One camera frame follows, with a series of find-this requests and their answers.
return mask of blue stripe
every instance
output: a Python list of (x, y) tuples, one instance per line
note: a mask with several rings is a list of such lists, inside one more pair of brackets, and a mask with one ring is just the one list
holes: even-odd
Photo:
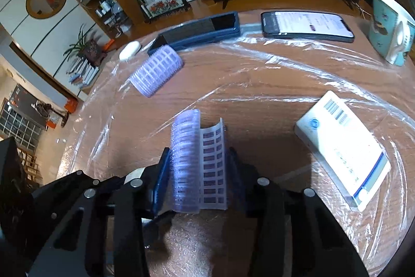
[(379, 164), (382, 162), (384, 156), (385, 156), (385, 154), (383, 154), (383, 152), (381, 152), (381, 155), (379, 156), (379, 159), (376, 161), (373, 169), (370, 171), (369, 175), (366, 177), (366, 180), (363, 181), (362, 185), (354, 193), (354, 195), (353, 195), (354, 198), (357, 198), (357, 196), (359, 195), (360, 190), (362, 190), (363, 188), (365, 188), (365, 186), (368, 183), (368, 181), (370, 180), (371, 176), (373, 175), (373, 173), (375, 172), (375, 170), (377, 169), (377, 167), (379, 167)]

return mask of wooden floor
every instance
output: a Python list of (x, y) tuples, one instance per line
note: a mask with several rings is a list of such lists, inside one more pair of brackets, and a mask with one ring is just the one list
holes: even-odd
[[(146, 36), (154, 31), (162, 30), (172, 25), (178, 25), (183, 22), (204, 18), (218, 13), (229, 11), (249, 11), (256, 9), (306, 9), (314, 11), (327, 11), (339, 14), (348, 14), (360, 16), (360, 11), (356, 8), (350, 8), (343, 0), (230, 0), (225, 10), (222, 9), (222, 2), (215, 3), (212, 0), (194, 0), (190, 2), (192, 8), (188, 11), (180, 11), (169, 16), (161, 17), (152, 23), (142, 23), (133, 26), (128, 35), (118, 38), (111, 49), (120, 48), (124, 44)], [(361, 1), (360, 6), (371, 13), (371, 7)]]

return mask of silver bolt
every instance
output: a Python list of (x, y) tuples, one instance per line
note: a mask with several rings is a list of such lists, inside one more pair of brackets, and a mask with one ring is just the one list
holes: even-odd
[(85, 190), (84, 196), (86, 198), (94, 197), (95, 196), (95, 189), (87, 189), (87, 190)]
[(257, 183), (258, 183), (260, 186), (266, 187), (267, 185), (269, 185), (269, 179), (267, 179), (266, 177), (260, 177), (260, 178), (257, 180)]
[(311, 188), (304, 189), (304, 195), (307, 197), (313, 197), (315, 195), (315, 191)]
[(143, 184), (141, 179), (134, 179), (130, 181), (131, 187), (138, 188)]

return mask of smartphone screen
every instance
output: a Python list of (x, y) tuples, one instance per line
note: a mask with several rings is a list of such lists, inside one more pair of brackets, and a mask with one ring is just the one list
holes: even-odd
[(224, 29), (233, 29), (236, 17), (233, 13), (214, 18), (202, 19), (182, 26), (178, 26), (159, 35), (151, 46), (151, 50), (168, 45), (178, 40), (184, 40), (195, 36)]
[(353, 38), (353, 32), (343, 19), (331, 13), (281, 11), (269, 12), (263, 17), (267, 33), (290, 34), (321, 34)]

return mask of wooden table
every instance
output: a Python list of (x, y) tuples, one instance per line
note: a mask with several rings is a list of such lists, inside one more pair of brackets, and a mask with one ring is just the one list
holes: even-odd
[[(262, 11), (240, 13), (259, 23)], [(158, 162), (174, 117), (201, 110), (202, 127), (227, 126), (227, 144), (242, 161), (282, 186), (313, 187), (360, 253), (379, 274), (415, 215), (415, 68), (387, 64), (365, 36), (369, 23), (343, 15), (354, 43), (270, 40), (261, 34), (180, 53), (184, 68), (153, 97), (128, 77), (147, 58), (117, 54), (99, 76), (67, 141), (59, 175), (77, 169), (105, 179)], [(142, 38), (143, 46), (155, 33)], [(363, 213), (352, 212), (324, 169), (294, 135), (295, 122), (328, 90), (349, 107), (387, 152), (391, 172)], [(167, 250), (151, 251), (154, 275), (237, 276), (247, 272), (254, 223), (235, 211), (178, 215)]]

